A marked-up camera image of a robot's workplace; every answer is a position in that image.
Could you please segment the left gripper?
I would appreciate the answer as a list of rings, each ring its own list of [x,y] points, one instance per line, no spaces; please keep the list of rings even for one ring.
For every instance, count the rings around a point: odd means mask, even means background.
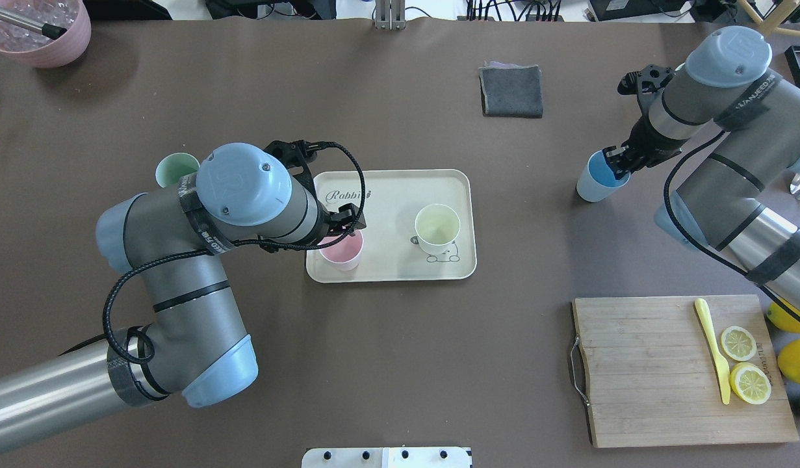
[[[320,221],[322,227],[319,231],[319,244],[333,242],[337,237],[345,236],[349,230],[350,234],[353,234],[356,230],[364,230],[367,227],[361,208],[352,203],[341,205],[339,211],[323,210]]]

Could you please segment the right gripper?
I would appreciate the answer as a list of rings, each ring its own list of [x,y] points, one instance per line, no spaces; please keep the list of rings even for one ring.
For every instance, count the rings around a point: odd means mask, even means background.
[[[646,116],[634,124],[624,146],[602,148],[604,162],[614,179],[622,179],[642,168],[653,168],[677,156],[683,140],[662,136]]]

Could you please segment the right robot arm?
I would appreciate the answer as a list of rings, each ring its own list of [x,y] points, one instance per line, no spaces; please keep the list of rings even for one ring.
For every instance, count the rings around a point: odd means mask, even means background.
[[[620,146],[600,151],[621,179],[678,156],[708,122],[723,139],[676,190],[657,223],[691,248],[723,252],[745,279],[795,308],[800,323],[800,226],[759,202],[785,171],[800,173],[800,89],[771,69],[761,33],[739,25],[706,38],[675,69],[647,66],[617,87],[641,116]]]

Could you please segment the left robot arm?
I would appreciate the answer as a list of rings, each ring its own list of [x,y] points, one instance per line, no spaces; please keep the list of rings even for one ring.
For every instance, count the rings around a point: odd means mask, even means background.
[[[220,256],[329,248],[366,226],[358,204],[328,211],[308,164],[336,142],[219,146],[175,183],[108,209],[99,251],[120,278],[103,332],[0,379],[0,455],[180,394],[192,407],[248,388],[256,355]]]

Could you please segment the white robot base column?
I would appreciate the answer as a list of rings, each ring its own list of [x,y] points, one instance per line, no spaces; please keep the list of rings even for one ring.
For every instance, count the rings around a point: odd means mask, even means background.
[[[302,457],[302,467],[472,467],[471,449],[464,447],[314,448]]]

